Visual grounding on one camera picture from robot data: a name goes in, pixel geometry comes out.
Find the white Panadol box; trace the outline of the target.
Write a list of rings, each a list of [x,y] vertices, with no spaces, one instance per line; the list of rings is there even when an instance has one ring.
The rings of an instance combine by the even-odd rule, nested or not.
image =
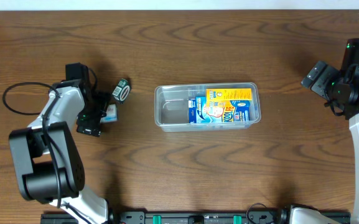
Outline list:
[[[108,106],[106,110],[106,116],[102,117],[100,123],[111,123],[118,120],[117,107],[115,104]]]

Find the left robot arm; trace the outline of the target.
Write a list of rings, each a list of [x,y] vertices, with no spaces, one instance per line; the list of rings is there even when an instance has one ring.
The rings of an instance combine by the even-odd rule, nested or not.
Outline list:
[[[13,130],[9,146],[19,191],[26,200],[61,208],[78,223],[111,223],[106,199],[85,183],[85,170],[72,136],[98,137],[109,98],[84,78],[49,87],[49,100],[36,120]]]

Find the blue KoolFever box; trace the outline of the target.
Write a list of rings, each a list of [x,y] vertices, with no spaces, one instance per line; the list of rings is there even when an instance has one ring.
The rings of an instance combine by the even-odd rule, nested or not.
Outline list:
[[[250,120],[248,100],[207,101],[198,96],[188,101],[189,123],[233,123]]]

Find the yellow medicine box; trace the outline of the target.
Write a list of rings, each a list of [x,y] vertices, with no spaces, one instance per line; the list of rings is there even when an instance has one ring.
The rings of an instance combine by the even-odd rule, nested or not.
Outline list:
[[[250,88],[214,88],[206,89],[206,98],[210,101],[252,100],[253,95]]]

